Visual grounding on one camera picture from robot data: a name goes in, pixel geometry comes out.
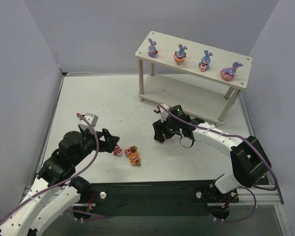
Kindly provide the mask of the small purple bunny toy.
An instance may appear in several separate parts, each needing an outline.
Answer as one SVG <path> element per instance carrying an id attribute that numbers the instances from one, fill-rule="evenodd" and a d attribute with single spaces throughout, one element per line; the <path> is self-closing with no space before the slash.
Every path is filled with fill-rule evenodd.
<path id="1" fill-rule="evenodd" d="M 150 45 L 148 46 L 148 56 L 151 58 L 156 58 L 158 51 L 156 49 L 156 41 L 153 41 L 151 38 L 148 39 Z"/>

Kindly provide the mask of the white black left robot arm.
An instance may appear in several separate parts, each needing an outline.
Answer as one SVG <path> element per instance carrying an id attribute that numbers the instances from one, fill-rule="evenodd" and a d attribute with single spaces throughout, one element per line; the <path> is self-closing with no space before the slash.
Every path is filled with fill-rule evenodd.
<path id="1" fill-rule="evenodd" d="M 91 197 L 91 184 L 76 173 L 76 166 L 93 151 L 112 153 L 119 140 L 108 129 L 66 133 L 44 162 L 28 195 L 0 221 L 0 236 L 37 236 L 81 195 Z"/>

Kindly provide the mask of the pink bear strawberry toy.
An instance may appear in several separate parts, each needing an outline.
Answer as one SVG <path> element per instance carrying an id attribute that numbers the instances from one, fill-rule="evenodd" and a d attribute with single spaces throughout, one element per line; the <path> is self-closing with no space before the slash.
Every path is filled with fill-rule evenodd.
<path id="1" fill-rule="evenodd" d="M 122 156 L 122 149 L 119 145 L 115 146 L 115 148 L 113 150 L 113 155 L 118 156 L 118 157 Z"/>

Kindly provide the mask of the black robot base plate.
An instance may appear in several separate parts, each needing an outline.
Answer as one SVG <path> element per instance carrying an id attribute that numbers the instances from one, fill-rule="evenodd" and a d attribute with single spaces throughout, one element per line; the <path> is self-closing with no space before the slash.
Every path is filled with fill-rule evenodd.
<path id="1" fill-rule="evenodd" d="M 220 193 L 212 180 L 92 183 L 69 210 L 75 218 L 92 216 L 207 216 L 213 210 L 228 217 L 237 191 Z"/>

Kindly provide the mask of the purple bunny holding cupcake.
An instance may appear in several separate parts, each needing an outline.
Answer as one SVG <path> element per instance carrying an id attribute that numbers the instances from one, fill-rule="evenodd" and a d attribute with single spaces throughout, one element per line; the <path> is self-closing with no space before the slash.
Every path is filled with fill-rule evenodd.
<path id="1" fill-rule="evenodd" d="M 202 57 L 201 61 L 198 64 L 198 68 L 201 72 L 205 72 L 209 70 L 209 64 L 210 64 L 210 57 L 213 56 L 212 52 L 209 52 L 208 50 L 204 50 L 205 56 Z"/>

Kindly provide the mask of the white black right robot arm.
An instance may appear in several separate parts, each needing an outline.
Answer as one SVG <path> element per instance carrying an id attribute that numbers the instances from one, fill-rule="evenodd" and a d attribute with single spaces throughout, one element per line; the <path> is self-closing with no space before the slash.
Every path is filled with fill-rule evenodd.
<path id="1" fill-rule="evenodd" d="M 226 194 L 242 186 L 250 188 L 272 172 L 271 163 L 256 137 L 225 133 L 200 118 L 191 118 L 180 105 L 169 108 L 162 104 L 153 111 L 160 116 L 153 123 L 155 141 L 163 143 L 178 135 L 192 144 L 204 143 L 230 158 L 232 170 L 212 184 L 219 193 Z"/>

